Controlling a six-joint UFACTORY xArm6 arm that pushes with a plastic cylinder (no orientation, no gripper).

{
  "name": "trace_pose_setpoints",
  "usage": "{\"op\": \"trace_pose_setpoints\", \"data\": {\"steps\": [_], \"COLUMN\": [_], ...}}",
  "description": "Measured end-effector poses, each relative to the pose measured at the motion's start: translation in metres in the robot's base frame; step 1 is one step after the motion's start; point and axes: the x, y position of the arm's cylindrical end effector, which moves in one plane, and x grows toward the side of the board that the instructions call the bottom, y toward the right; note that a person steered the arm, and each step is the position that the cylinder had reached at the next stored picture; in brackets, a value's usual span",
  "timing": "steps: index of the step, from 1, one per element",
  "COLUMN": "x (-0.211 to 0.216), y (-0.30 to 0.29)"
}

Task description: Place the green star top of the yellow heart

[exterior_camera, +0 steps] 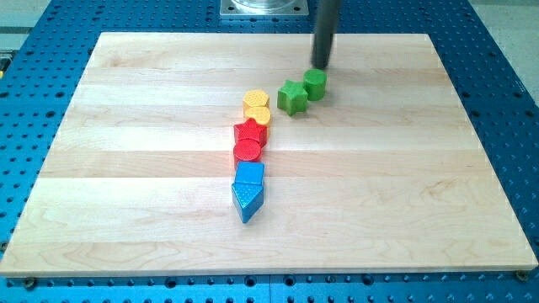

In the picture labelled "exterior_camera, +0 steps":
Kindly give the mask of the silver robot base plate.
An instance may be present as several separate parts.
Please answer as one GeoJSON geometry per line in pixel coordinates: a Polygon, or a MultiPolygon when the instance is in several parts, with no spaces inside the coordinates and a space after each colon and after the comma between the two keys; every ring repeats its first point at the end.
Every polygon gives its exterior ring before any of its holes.
{"type": "Polygon", "coordinates": [[[309,14],[307,0],[221,0],[221,16],[274,16],[309,14]]]}

